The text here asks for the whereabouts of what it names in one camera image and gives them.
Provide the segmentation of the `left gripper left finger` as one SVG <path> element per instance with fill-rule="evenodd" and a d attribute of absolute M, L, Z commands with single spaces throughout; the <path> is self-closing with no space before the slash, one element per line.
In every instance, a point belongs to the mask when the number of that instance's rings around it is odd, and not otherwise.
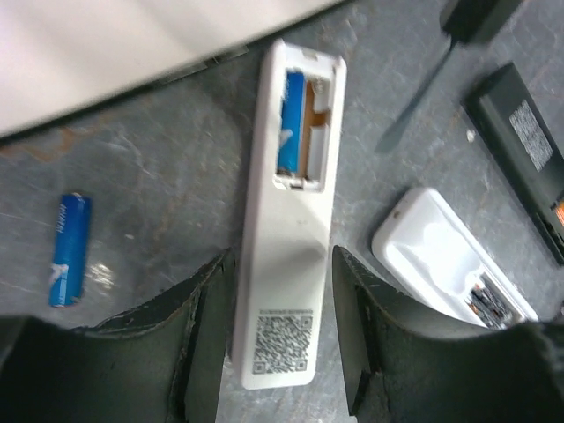
<path fill-rule="evenodd" d="M 234 259 L 94 327 L 1 319 L 4 422 L 212 422 L 226 354 Z"/>

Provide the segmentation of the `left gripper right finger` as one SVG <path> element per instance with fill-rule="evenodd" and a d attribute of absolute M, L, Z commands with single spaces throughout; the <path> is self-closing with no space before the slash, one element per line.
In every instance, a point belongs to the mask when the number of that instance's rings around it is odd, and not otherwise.
<path fill-rule="evenodd" d="M 349 413 L 359 422 L 560 422 L 563 325 L 489 330 L 444 315 L 332 251 Z"/>

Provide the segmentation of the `slim white remote control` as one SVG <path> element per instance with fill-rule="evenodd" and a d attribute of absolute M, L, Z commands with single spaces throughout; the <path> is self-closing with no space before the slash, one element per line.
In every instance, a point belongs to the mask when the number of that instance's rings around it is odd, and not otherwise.
<path fill-rule="evenodd" d="M 286 73 L 305 76 L 299 165 L 278 172 Z M 285 41 L 266 54 L 256 103 L 231 358 L 248 390 L 315 375 L 347 67 Z"/>

